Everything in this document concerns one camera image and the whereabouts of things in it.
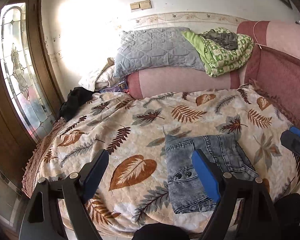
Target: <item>white string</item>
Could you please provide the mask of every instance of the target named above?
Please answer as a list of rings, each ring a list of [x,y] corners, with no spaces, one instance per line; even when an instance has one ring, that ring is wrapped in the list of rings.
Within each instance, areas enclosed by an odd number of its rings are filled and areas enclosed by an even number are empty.
[[[254,38],[255,38],[257,44],[259,45],[260,49],[262,49],[261,46],[260,46],[260,44],[259,44],[259,42],[258,42],[258,40],[257,40],[257,38],[256,38],[256,35],[254,34],[254,27],[257,25],[258,22],[262,22],[262,21],[257,21],[257,22],[255,23],[255,25],[253,26],[253,36],[254,36]]]

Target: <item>green patterned blanket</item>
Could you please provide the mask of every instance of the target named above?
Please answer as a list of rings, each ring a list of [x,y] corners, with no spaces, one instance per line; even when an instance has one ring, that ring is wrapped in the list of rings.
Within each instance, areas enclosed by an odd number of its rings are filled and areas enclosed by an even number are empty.
[[[214,30],[217,33],[231,32],[221,27]],[[237,34],[238,48],[234,50],[226,50],[214,41],[205,39],[192,31],[184,31],[182,34],[199,52],[206,73],[211,77],[242,67],[250,58],[254,47],[253,39],[244,34]]]

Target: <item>gray quilted pillow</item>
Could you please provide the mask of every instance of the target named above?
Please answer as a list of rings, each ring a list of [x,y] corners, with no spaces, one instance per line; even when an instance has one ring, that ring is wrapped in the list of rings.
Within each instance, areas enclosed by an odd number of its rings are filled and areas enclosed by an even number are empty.
[[[121,78],[144,68],[180,66],[203,70],[199,53],[187,41],[185,27],[154,28],[121,33],[114,59],[114,77]]]

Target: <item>denim jeans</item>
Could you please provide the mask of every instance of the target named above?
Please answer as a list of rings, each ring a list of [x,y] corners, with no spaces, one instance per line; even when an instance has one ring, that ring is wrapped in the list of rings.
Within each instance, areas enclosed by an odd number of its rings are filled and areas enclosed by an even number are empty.
[[[205,135],[191,138],[166,136],[166,162],[169,197],[176,214],[206,212],[215,203],[207,196],[192,166],[191,155],[201,149],[210,162],[222,172],[230,172],[237,179],[258,177],[249,159],[235,140],[235,134]]]

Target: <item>glass door panel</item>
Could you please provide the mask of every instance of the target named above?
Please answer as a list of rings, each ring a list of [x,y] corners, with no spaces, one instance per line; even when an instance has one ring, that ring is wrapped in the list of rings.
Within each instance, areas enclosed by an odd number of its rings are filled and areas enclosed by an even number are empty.
[[[26,3],[6,5],[0,15],[0,62],[10,99],[35,142],[55,121],[37,82],[26,34]]]

